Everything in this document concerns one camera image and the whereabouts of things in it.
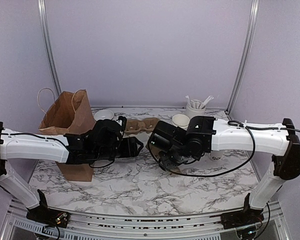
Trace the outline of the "brown pulp cup carrier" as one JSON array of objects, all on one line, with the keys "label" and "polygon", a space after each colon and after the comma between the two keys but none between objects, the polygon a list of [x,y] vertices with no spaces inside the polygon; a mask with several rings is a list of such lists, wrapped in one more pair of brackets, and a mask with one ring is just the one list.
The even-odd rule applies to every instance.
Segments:
[{"label": "brown pulp cup carrier", "polygon": [[140,132],[151,133],[160,120],[156,117],[148,117],[144,119],[128,119],[124,133],[126,135],[136,135]]}]

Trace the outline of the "white paper coffee cup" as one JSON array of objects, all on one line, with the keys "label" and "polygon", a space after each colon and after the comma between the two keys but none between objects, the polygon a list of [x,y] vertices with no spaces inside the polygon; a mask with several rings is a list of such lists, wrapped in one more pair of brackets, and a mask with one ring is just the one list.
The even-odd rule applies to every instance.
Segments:
[{"label": "white paper coffee cup", "polygon": [[224,154],[224,150],[212,150],[209,154],[209,159],[211,161],[219,161]]}]

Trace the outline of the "brown paper bag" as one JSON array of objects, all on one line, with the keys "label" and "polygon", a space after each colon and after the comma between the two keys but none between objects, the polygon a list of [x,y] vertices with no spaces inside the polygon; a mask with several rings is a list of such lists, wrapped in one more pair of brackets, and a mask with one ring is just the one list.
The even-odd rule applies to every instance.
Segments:
[{"label": "brown paper bag", "polygon": [[[62,92],[45,113],[38,130],[44,135],[83,134],[95,125],[85,89]],[[88,164],[69,165],[57,163],[67,181],[91,182],[93,169]]]}]

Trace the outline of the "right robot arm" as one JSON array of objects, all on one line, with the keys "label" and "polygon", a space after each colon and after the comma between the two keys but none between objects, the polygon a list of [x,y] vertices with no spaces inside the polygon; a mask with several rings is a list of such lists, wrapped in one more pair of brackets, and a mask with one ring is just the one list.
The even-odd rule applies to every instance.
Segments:
[{"label": "right robot arm", "polygon": [[172,172],[189,160],[199,161],[204,154],[226,150],[271,154],[271,164],[251,193],[244,199],[240,211],[224,214],[248,224],[262,215],[263,209],[284,182],[300,175],[300,140],[291,119],[282,123],[250,124],[236,120],[195,116],[187,129],[159,121],[154,128],[147,148],[159,150],[154,160],[161,169]]}]

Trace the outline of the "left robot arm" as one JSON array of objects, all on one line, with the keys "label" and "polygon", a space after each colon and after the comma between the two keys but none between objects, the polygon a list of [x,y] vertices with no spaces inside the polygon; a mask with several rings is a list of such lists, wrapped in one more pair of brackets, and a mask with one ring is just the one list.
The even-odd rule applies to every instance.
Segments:
[{"label": "left robot arm", "polygon": [[34,189],[12,168],[9,159],[48,160],[66,165],[96,161],[114,163],[117,158],[139,155],[144,144],[136,137],[125,137],[127,119],[98,120],[83,134],[40,135],[17,132],[0,121],[0,187],[17,198],[27,209],[30,220],[65,228],[70,213],[48,207],[44,193]]}]

